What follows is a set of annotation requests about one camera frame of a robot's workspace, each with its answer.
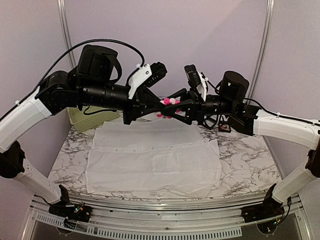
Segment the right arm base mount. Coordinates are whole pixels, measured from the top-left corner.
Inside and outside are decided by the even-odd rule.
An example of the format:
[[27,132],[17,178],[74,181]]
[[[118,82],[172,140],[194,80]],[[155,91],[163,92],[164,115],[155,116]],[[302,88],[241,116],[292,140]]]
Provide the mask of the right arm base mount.
[[241,216],[245,223],[250,223],[276,216],[280,216],[280,219],[283,220],[287,217],[287,214],[283,204],[271,198],[259,204],[242,207]]

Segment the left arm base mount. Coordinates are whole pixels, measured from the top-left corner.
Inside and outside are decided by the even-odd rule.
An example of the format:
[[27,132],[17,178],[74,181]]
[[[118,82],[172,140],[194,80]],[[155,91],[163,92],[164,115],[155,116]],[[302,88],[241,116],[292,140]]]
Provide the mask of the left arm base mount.
[[49,205],[48,212],[52,215],[67,218],[69,221],[88,223],[91,219],[93,208],[84,202],[71,203],[59,201]]

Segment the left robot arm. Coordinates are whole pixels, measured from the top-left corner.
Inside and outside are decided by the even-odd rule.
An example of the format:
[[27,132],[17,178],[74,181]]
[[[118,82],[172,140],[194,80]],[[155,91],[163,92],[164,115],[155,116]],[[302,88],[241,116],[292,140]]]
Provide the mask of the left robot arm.
[[164,108],[150,87],[165,77],[165,65],[142,61],[126,84],[119,85],[122,67],[118,53],[101,46],[101,42],[98,38],[79,43],[82,52],[76,67],[69,72],[48,69],[33,91],[0,119],[0,175],[28,186],[63,217],[70,217],[75,211],[67,189],[52,183],[32,166],[21,149],[19,137],[66,108],[95,106],[105,112],[120,110],[125,124]]

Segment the pink flower brooch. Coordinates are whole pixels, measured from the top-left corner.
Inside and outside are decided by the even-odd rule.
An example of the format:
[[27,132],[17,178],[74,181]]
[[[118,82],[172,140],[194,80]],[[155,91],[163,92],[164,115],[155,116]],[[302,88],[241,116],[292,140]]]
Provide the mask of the pink flower brooch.
[[[181,101],[176,99],[176,98],[168,98],[168,97],[166,97],[166,98],[160,100],[160,102],[165,106],[170,106],[170,105],[179,104]],[[171,116],[163,115],[160,111],[156,112],[156,116],[158,118],[162,118],[162,119],[171,119],[172,118]]]

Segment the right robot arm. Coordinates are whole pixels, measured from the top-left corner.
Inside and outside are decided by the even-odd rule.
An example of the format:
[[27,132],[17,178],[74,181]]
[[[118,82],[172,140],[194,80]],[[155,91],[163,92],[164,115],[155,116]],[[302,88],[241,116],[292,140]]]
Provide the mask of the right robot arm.
[[196,73],[186,71],[189,91],[176,92],[181,102],[165,105],[161,113],[183,123],[204,124],[206,116],[226,115],[227,124],[248,136],[267,136],[293,142],[309,149],[308,160],[269,188],[258,213],[269,218],[292,194],[320,176],[320,122],[274,113],[260,104],[244,103],[249,82],[235,71],[226,71],[215,95],[202,99],[195,88]]

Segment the white button shirt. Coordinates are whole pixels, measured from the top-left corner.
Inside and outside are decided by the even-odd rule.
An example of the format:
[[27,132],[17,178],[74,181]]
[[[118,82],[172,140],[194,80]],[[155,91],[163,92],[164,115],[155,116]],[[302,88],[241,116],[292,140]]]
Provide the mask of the white button shirt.
[[88,153],[86,189],[204,198],[219,187],[221,171],[217,141],[204,139],[194,125],[174,119],[106,122]]

